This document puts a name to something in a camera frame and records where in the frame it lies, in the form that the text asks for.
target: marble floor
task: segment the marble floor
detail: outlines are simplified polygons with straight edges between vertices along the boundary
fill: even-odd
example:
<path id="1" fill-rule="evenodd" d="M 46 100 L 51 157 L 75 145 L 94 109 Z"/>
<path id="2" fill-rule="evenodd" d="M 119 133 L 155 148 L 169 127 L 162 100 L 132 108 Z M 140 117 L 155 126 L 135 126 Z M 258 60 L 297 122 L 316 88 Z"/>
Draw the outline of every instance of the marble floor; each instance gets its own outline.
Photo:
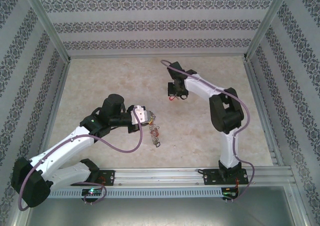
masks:
<path id="1" fill-rule="evenodd" d="M 209 82 L 233 87 L 247 104 L 251 123 L 239 135 L 239 157 L 255 166 L 271 166 L 272 160 L 240 56 L 169 57 L 185 70 L 193 69 Z M 156 115 L 161 146 L 156 148 L 148 126 L 143 128 L 140 148 L 131 154 L 116 152 L 101 142 L 71 158 L 64 166 L 90 158 L 102 168 L 215 167 L 218 166 L 220 133 L 211 123 L 209 104 L 191 93 L 187 100 L 169 101 L 167 85 L 172 81 L 161 58 L 73 59 L 51 134 L 49 146 L 67 136 L 109 94 L 124 97 L 125 106 L 143 105 Z M 129 150 L 139 133 L 118 128 L 104 137 Z"/>

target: patterned wallpaper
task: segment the patterned wallpaper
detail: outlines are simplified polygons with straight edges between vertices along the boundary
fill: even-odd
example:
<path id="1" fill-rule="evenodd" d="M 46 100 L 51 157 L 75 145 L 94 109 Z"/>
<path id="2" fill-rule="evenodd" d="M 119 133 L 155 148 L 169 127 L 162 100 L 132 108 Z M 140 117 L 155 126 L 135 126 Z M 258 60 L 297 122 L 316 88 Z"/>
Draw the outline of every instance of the patterned wallpaper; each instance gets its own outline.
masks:
<path id="1" fill-rule="evenodd" d="M 311 225 L 320 225 L 319 2 L 285 0 L 251 59 Z"/>
<path id="2" fill-rule="evenodd" d="M 272 0 L 41 0 L 71 56 L 245 53 Z"/>
<path id="3" fill-rule="evenodd" d="M 14 162 L 39 153 L 65 63 L 27 0 L 0 0 L 0 226 Z"/>

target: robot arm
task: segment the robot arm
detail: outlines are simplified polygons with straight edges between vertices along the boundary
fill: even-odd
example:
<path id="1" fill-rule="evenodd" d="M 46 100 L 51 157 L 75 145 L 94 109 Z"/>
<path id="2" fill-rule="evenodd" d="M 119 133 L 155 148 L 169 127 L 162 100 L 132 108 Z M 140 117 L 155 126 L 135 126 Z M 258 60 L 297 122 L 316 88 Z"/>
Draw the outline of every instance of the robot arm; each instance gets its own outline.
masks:
<path id="1" fill-rule="evenodd" d="M 73 138 L 78 135 L 92 135 L 101 138 L 114 127 L 120 126 L 128 127 L 129 133 L 135 132 L 139 130 L 139 127 L 133 111 L 138 115 L 142 126 L 149 124 L 151 113 L 146 111 L 144 107 L 132 105 L 125 112 L 124 99 L 116 94 L 110 95 L 104 100 L 102 107 L 85 117 L 80 122 L 80 126 L 55 146 L 30 160 L 19 158 L 13 168 L 12 187 L 19 193 L 27 174 L 39 161 L 42 163 L 30 175 L 22 196 L 30 207 L 42 203 L 51 191 L 77 182 L 94 183 L 98 178 L 99 168 L 89 159 L 81 160 L 74 166 L 60 169 L 72 156 L 96 142 L 91 137 L 74 140 Z M 71 141 L 55 150 L 46 160 L 42 160 L 45 155 L 68 139 Z"/>
<path id="2" fill-rule="evenodd" d="M 184 71 L 178 62 L 174 62 L 170 66 Z M 187 99 L 189 91 L 191 91 L 209 102 L 211 122 L 221 132 L 222 150 L 219 167 L 222 178 L 225 179 L 230 172 L 237 171 L 239 168 L 241 169 L 241 163 L 235 158 L 233 153 L 233 137 L 236 128 L 241 126 L 244 113 L 241 105 L 236 100 L 221 93 L 221 91 L 225 91 L 237 97 L 236 91 L 233 88 L 223 89 L 211 84 L 215 88 L 212 89 L 197 79 L 188 77 L 172 69 L 167 69 L 174 81 L 168 83 L 168 96 Z M 202 79 L 194 70 L 189 70 L 187 73 L 198 79 Z M 235 152 L 238 152 L 238 135 L 235 137 Z"/>

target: enclosure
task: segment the enclosure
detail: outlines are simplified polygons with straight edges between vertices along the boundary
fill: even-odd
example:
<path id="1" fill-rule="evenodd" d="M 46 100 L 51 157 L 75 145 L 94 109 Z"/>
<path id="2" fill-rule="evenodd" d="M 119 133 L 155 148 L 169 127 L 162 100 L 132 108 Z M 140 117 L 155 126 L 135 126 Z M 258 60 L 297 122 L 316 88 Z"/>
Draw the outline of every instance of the enclosure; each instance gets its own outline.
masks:
<path id="1" fill-rule="evenodd" d="M 0 2 L 0 225 L 320 225 L 320 0 Z M 247 105 L 237 155 L 255 174 L 234 203 L 221 199 L 234 184 L 198 172 L 220 167 L 211 106 L 169 98 L 162 59 Z M 151 124 L 131 154 L 96 142 L 63 167 L 90 158 L 112 171 L 103 201 L 85 205 L 90 187 L 68 186 L 19 211 L 15 161 L 57 145 L 110 94 L 152 111 L 159 147 Z M 104 139 L 131 150 L 139 133 Z"/>

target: floor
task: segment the floor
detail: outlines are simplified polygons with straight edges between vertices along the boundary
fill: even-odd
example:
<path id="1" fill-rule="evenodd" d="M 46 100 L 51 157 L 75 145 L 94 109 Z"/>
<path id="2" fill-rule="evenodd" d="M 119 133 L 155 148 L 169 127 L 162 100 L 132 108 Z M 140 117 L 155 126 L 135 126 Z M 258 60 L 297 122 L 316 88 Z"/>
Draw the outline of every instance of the floor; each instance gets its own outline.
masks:
<path id="1" fill-rule="evenodd" d="M 272 160 L 262 130 L 253 95 L 240 56 L 169 57 L 185 70 L 193 69 L 209 82 L 233 87 L 247 104 L 251 123 L 239 136 L 239 157 L 255 166 L 271 166 Z M 143 105 L 156 115 L 159 141 L 156 148 L 148 126 L 143 128 L 141 147 L 131 154 L 116 152 L 97 142 L 71 158 L 64 166 L 90 158 L 101 168 L 215 167 L 218 166 L 220 133 L 210 120 L 209 104 L 191 93 L 187 100 L 169 101 L 168 82 L 172 81 L 161 58 L 73 59 L 54 123 L 49 146 L 53 146 L 79 125 L 109 94 L 124 97 L 124 103 Z M 104 137 L 113 145 L 129 150 L 139 141 L 139 133 L 126 128 Z"/>

